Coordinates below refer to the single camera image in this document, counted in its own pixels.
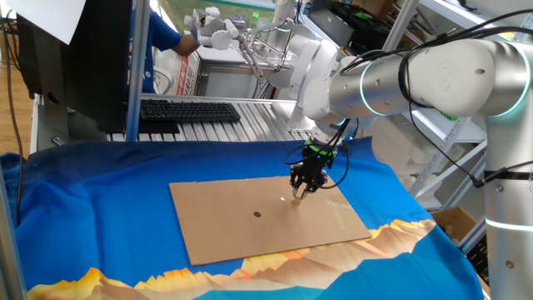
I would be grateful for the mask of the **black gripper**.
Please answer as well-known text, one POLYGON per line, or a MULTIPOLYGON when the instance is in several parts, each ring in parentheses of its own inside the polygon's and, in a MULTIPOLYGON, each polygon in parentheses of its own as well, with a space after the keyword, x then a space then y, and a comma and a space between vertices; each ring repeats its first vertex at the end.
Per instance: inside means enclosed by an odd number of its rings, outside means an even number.
POLYGON ((322 170, 324 168, 330 169, 333 164, 333 153, 328 151, 321 151, 319 148, 312 146, 305 146, 302 150, 302 165, 291 165, 291 179, 292 196, 303 200, 308 194, 316 192, 325 183, 327 183, 327 172, 322 170), (313 175, 305 175, 305 173, 315 173, 313 175), (301 190, 301 185, 305 184, 305 188, 301 190))

